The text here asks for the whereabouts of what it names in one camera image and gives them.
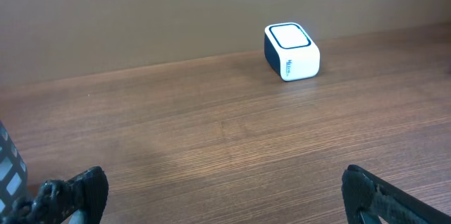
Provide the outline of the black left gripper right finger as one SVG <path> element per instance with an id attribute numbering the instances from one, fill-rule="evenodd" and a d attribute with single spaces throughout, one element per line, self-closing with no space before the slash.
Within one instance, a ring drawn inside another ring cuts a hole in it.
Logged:
<path id="1" fill-rule="evenodd" d="M 350 165 L 342 175 L 349 224 L 442 224 L 450 216 L 423 203 L 367 170 Z"/>

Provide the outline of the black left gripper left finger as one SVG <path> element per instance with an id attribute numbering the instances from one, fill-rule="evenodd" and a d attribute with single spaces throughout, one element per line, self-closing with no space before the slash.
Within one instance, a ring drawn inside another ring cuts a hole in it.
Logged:
<path id="1" fill-rule="evenodd" d="M 47 180 L 33 199 L 20 197 L 9 213 L 1 217 L 5 224 L 100 224 L 109 194 L 105 172 L 94 166 L 69 180 Z"/>

